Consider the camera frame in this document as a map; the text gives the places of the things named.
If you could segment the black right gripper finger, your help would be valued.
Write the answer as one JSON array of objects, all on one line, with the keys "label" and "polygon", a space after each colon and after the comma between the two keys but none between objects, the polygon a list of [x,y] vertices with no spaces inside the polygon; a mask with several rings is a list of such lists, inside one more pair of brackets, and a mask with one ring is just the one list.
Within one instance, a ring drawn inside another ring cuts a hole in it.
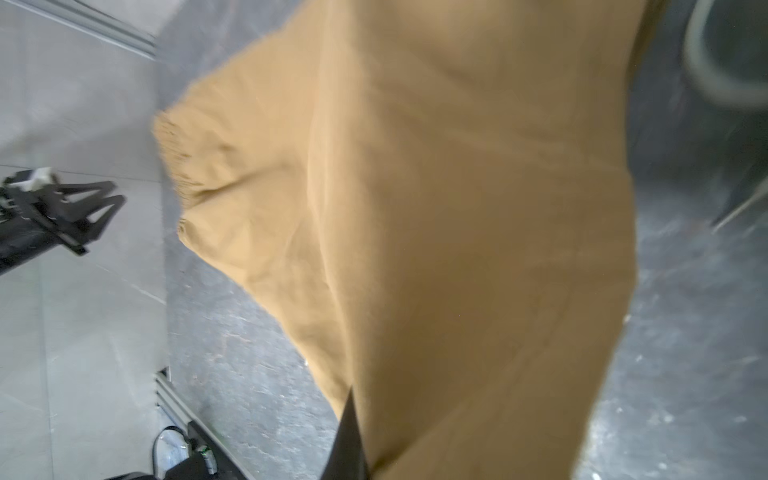
[{"label": "black right gripper finger", "polygon": [[321,480],[370,480],[354,393],[349,392]]}]

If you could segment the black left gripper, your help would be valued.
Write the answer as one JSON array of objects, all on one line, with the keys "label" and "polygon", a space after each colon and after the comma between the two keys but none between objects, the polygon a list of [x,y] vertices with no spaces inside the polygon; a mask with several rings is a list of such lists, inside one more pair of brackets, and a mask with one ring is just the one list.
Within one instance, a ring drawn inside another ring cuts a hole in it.
[{"label": "black left gripper", "polygon": [[[112,181],[61,184],[32,190],[1,186],[1,274],[63,245],[78,256],[99,240],[126,198],[112,195]],[[62,205],[56,214],[56,207]]]}]

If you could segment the tan khaki shorts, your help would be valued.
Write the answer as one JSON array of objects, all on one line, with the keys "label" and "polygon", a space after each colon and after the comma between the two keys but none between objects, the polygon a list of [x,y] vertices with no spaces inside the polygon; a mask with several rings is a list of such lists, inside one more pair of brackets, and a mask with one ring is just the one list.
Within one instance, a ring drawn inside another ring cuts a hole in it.
[{"label": "tan khaki shorts", "polygon": [[356,411],[375,479],[568,479],[636,279],[660,1],[306,1],[155,121],[178,235]]}]

